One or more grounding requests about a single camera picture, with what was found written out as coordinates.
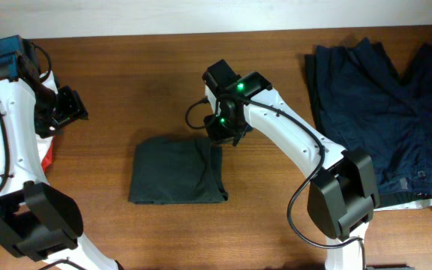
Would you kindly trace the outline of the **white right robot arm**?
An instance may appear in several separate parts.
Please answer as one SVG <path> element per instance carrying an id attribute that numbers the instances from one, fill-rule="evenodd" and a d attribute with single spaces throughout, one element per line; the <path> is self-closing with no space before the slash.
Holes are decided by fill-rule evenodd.
<path id="1" fill-rule="evenodd" d="M 251 128 L 266 135 L 305 177 L 287 206 L 290 228 L 304 242 L 326 250 L 326 269 L 366 269 L 364 237 L 380 204 L 371 157 L 316 131 L 260 73 L 240 76 L 220 60 L 202 80 L 213 111 L 204 119 L 209 138 L 237 146 Z M 293 206 L 305 188 L 307 213 L 325 236 L 324 244 L 304 236 L 293 221 Z"/>

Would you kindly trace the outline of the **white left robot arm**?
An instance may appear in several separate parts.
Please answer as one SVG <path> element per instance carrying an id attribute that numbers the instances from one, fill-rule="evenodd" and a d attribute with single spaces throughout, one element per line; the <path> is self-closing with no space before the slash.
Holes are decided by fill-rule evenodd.
<path id="1" fill-rule="evenodd" d="M 77 203 L 44 173 L 52 139 L 87 110 L 76 91 L 42 71 L 40 46 L 0 40 L 0 245 L 47 268 L 118 269 L 84 234 Z"/>

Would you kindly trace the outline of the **black Nike t-shirt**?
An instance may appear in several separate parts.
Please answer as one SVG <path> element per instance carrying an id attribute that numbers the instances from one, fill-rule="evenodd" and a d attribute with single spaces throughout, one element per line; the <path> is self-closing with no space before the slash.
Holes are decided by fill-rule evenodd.
<path id="1" fill-rule="evenodd" d="M 229 199 L 223 149 L 208 138 L 154 137 L 136 146 L 128 201 L 140 205 L 210 204 Z"/>

